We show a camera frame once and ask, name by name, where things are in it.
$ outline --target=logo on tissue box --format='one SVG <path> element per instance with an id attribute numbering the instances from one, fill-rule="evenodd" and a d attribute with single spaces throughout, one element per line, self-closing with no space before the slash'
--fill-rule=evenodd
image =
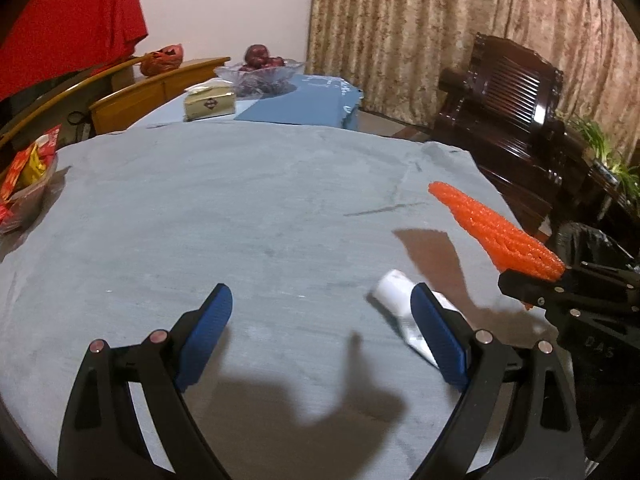
<path id="1" fill-rule="evenodd" d="M 209 109 L 209 110 L 213 110 L 213 108 L 215 108 L 216 106 L 218 106 L 218 100 L 214 99 L 213 97 L 210 97 L 209 99 L 207 99 L 206 101 L 204 101 L 204 105 Z"/>

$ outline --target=plastic bag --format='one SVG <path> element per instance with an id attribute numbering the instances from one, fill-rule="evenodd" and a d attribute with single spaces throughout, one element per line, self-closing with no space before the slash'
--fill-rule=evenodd
<path id="1" fill-rule="evenodd" d="M 220 66 L 216 75 L 232 83 L 238 97 L 283 94 L 289 88 L 289 80 L 298 72 L 303 72 L 305 63 L 285 59 L 284 66 L 259 68 L 253 72 L 241 72 L 243 63 Z"/>
<path id="2" fill-rule="evenodd" d="M 562 224 L 549 246 L 567 265 L 589 262 L 640 272 L 638 262 L 602 231 L 577 222 Z"/>
<path id="3" fill-rule="evenodd" d="M 169 45 L 153 52 L 153 57 L 140 63 L 140 72 L 146 77 L 151 77 L 169 70 L 179 68 L 184 59 L 184 49 L 181 44 Z"/>
<path id="4" fill-rule="evenodd" d="M 47 171 L 35 184 L 25 187 L 11 195 L 11 213 L 0 222 L 0 234 L 7 234 L 19 228 L 28 227 L 40 214 L 42 201 L 51 177 L 56 173 L 58 156 L 53 155 Z"/>

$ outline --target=tissue box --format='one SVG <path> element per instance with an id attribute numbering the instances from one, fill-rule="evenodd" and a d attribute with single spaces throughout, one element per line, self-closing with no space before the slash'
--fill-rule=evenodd
<path id="1" fill-rule="evenodd" d="M 186 92 L 184 115 L 188 121 L 236 113 L 236 93 L 229 81 L 212 79 Z"/>

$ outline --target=white wall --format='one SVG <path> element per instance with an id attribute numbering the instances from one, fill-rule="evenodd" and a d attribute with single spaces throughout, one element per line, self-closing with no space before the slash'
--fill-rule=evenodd
<path id="1" fill-rule="evenodd" d="M 274 56 L 306 59 L 311 0 L 140 0 L 149 36 L 143 54 L 181 43 L 185 59 L 231 56 L 263 43 Z"/>

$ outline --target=silver screw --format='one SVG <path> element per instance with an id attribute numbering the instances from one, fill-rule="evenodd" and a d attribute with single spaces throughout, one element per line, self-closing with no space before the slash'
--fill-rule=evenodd
<path id="1" fill-rule="evenodd" d="M 166 330 L 154 330 L 149 336 L 149 341 L 156 344 L 164 343 L 167 337 L 169 337 L 169 335 Z"/>
<path id="2" fill-rule="evenodd" d="M 476 332 L 476 341 L 482 343 L 483 345 L 488 345 L 493 340 L 494 336 L 487 330 L 478 330 Z"/>
<path id="3" fill-rule="evenodd" d="M 554 346 L 549 341 L 540 341 L 538 343 L 538 349 L 543 354 L 551 354 L 554 351 Z"/>
<path id="4" fill-rule="evenodd" d="M 91 341 L 89 350 L 92 354 L 99 354 L 104 349 L 104 341 L 102 339 L 95 339 Z"/>

